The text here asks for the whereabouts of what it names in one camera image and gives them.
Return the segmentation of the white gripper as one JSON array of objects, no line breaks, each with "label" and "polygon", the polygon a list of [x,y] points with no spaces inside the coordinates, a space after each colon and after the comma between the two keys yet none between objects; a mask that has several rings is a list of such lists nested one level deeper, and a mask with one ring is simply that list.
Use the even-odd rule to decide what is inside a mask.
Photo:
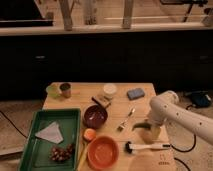
[{"label": "white gripper", "polygon": [[149,120],[147,120],[147,123],[150,125],[150,130],[152,130],[152,133],[149,130],[143,130],[142,131],[142,139],[145,143],[151,143],[152,142],[152,135],[153,139],[157,140],[160,133],[161,133],[161,127],[163,126],[162,124],[158,123],[153,123]]}]

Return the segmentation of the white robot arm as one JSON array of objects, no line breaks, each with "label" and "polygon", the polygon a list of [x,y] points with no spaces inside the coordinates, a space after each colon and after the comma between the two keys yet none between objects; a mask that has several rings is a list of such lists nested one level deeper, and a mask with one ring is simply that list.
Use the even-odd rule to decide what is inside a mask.
[{"label": "white robot arm", "polygon": [[213,145],[213,119],[183,109],[177,105],[178,102],[179,97],[174,91],[154,96],[149,102],[148,122],[152,126],[162,126],[166,119],[173,120]]}]

